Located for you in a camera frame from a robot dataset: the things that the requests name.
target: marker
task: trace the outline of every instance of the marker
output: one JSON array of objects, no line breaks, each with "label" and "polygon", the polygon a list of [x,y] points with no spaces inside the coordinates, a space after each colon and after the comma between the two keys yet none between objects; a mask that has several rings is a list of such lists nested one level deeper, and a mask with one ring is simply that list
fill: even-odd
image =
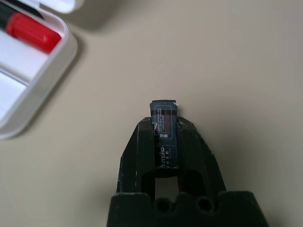
[{"label": "marker", "polygon": [[0,29],[45,53],[50,53],[61,40],[58,33],[2,2],[0,2]]}]

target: small black packet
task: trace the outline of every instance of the small black packet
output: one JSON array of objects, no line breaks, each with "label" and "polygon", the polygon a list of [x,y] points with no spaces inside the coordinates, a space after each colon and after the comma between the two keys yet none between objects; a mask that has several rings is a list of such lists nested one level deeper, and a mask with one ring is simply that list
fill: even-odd
[{"label": "small black packet", "polygon": [[169,177],[178,169],[176,101],[155,100],[150,109],[154,126],[156,177]]}]

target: red cap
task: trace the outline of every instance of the red cap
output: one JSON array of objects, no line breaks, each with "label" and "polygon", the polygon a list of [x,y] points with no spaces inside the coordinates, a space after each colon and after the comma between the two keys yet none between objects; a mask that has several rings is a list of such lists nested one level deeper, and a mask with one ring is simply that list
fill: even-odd
[{"label": "red cap", "polygon": [[9,18],[6,32],[45,53],[50,53],[61,40],[58,33],[19,12]]}]

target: white plastic case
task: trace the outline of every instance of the white plastic case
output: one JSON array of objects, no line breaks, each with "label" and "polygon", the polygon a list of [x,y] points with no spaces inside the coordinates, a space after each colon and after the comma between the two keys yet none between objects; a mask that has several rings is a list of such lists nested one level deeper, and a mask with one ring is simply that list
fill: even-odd
[{"label": "white plastic case", "polygon": [[0,139],[7,139],[28,125],[77,52],[77,42],[64,21],[40,9],[40,4],[61,13],[70,13],[84,0],[21,0],[37,9],[45,20],[0,1],[62,37],[53,51],[45,54],[0,30]]}]

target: table surface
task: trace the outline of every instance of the table surface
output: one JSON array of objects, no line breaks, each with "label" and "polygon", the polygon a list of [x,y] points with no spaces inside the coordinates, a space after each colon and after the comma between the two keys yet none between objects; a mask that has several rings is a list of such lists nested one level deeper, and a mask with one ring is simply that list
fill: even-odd
[{"label": "table surface", "polygon": [[301,0],[88,0],[60,15],[79,54],[28,130],[0,141],[0,225],[105,227],[136,123],[150,101],[176,99],[227,189],[254,192],[270,226],[301,226],[302,9]]}]

